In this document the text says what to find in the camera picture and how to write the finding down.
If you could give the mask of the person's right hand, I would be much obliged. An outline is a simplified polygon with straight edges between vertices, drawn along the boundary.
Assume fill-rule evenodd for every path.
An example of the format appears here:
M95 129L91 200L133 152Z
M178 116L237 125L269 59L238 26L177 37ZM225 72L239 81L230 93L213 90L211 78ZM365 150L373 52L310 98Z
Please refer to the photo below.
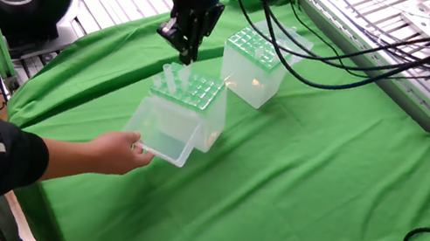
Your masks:
M154 155L137 146L140 141L140 133L114 131L87 142L90 171L103 175L125 175L149 165Z

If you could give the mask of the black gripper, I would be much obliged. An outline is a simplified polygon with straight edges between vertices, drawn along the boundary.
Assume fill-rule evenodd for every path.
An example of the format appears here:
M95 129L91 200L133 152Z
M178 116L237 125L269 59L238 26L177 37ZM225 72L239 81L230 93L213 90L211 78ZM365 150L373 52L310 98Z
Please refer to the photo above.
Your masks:
M157 28L159 36L163 37L170 46L178 51L179 61L184 65L190 65L198 60L199 48L204 38L209 37L215 28L218 18L225 6L220 0L172 0L171 18L161 23ZM186 15L193 11L203 19L198 42L194 37L187 36L185 30L178 24L178 16Z

